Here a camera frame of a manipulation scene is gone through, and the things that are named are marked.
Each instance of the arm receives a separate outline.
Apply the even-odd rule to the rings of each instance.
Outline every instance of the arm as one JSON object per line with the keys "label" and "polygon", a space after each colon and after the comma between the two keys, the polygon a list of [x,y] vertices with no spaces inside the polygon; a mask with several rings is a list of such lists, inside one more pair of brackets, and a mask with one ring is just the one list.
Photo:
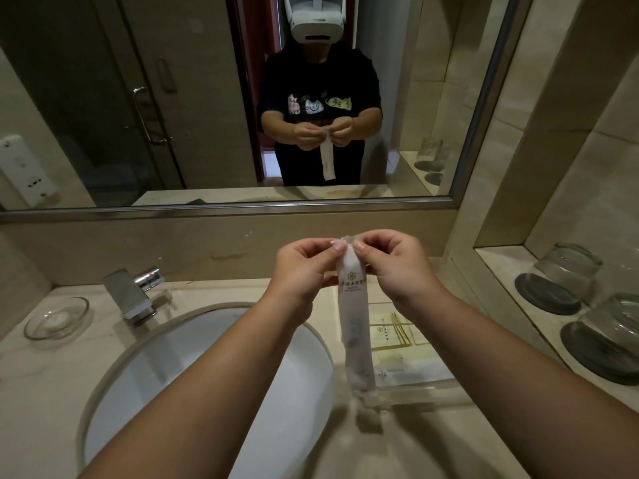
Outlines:
{"label": "arm", "polygon": [[381,288],[531,477],[636,477],[639,414],[452,296],[417,239],[394,231],[362,237],[356,251]]}
{"label": "arm", "polygon": [[310,122],[292,124],[284,120],[279,111],[266,111],[262,114],[264,133],[278,143],[295,144],[304,151],[318,147],[326,139],[326,132]]}
{"label": "arm", "polygon": [[381,130],[381,109],[364,109],[357,117],[339,117],[328,127],[328,133],[335,146],[344,147],[352,140],[367,139]]}
{"label": "arm", "polygon": [[297,326],[345,246],[308,239],[280,250],[268,289],[126,425],[81,479],[218,479],[237,454]]}

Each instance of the person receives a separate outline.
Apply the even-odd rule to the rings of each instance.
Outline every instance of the person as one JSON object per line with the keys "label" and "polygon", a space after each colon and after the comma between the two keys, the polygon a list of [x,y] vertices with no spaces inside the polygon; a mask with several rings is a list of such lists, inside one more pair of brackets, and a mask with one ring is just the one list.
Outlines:
{"label": "person", "polygon": [[[395,307],[435,347],[534,478],[635,478],[639,414],[453,296],[419,241],[361,235],[358,256]],[[283,247],[267,291],[132,419],[82,479],[225,478],[324,273],[345,251],[331,239]]]}
{"label": "person", "polygon": [[[284,186],[359,184],[363,140],[376,135],[381,122],[377,74],[359,50],[291,37],[267,60],[258,124],[276,141]],[[320,144],[327,137],[335,179],[325,181]]]}

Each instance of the vr headset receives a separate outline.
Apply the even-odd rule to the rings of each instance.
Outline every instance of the vr headset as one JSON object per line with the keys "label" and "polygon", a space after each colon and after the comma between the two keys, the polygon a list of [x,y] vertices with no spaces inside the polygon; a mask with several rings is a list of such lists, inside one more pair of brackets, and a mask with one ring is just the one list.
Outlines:
{"label": "vr headset", "polygon": [[284,0],[291,33],[298,43],[335,43],[346,23],[346,0]]}

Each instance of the black t-shirt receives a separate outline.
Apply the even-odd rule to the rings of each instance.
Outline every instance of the black t-shirt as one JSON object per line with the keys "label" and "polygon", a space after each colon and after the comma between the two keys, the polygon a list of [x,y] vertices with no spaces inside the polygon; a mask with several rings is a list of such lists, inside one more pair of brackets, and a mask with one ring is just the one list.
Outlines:
{"label": "black t-shirt", "polygon": [[[345,43],[334,44],[326,62],[310,64],[301,46],[289,41],[283,51],[269,57],[260,87],[258,122],[262,114],[277,111],[297,124],[330,124],[343,116],[356,117],[365,109],[381,108],[379,80],[371,60]],[[333,147],[336,178],[324,181],[320,149],[304,151],[296,145],[276,143],[277,162],[285,186],[359,184],[364,141]]]}

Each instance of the soap dish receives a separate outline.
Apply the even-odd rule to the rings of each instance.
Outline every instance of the soap dish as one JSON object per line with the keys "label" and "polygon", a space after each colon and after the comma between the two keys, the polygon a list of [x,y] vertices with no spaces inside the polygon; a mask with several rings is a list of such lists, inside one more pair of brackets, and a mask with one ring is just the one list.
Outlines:
{"label": "soap dish", "polygon": [[24,336],[32,341],[67,338],[87,324],[89,301],[69,297],[43,314],[36,314],[24,326]]}

